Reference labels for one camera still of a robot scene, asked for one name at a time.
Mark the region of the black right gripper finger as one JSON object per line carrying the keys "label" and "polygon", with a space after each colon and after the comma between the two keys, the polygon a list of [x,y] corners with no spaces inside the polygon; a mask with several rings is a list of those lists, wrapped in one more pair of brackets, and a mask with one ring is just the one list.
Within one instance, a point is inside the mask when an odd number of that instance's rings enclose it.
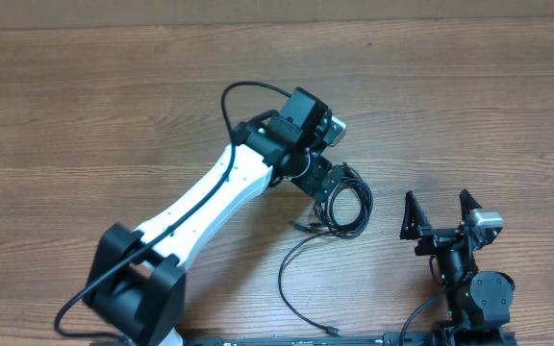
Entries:
{"label": "black right gripper finger", "polygon": [[459,194],[462,222],[464,224],[474,223],[474,210],[481,209],[480,204],[472,197],[467,189],[463,189]]}
{"label": "black right gripper finger", "polygon": [[409,190],[405,195],[405,211],[400,231],[400,238],[415,240],[428,236],[432,225],[417,201],[414,192]]}

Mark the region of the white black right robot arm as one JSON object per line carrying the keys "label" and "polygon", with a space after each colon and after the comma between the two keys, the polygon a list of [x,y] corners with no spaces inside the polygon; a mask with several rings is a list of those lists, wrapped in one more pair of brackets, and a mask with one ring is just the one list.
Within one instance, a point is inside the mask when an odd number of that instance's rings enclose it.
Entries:
{"label": "white black right robot arm", "polygon": [[[503,326],[511,320],[516,285],[507,274],[479,269],[474,252],[492,244],[504,226],[498,210],[483,208],[467,190],[459,195],[461,222],[436,229],[410,190],[400,237],[415,240],[415,254],[427,256],[441,293],[415,309],[404,323],[397,345],[516,346],[516,335]],[[443,299],[449,318],[426,334],[408,331],[414,319]]]}

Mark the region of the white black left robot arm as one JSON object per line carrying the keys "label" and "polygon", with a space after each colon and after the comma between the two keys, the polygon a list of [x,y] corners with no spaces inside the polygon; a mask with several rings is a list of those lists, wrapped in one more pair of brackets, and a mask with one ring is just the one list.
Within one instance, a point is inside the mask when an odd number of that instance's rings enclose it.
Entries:
{"label": "white black left robot arm", "polygon": [[173,205],[133,230],[114,224],[97,246],[84,303],[116,328],[119,345],[180,345],[186,275],[202,248],[242,206],[286,179],[323,203],[342,169],[322,153],[345,124],[298,87],[278,111],[233,128],[214,166]]}

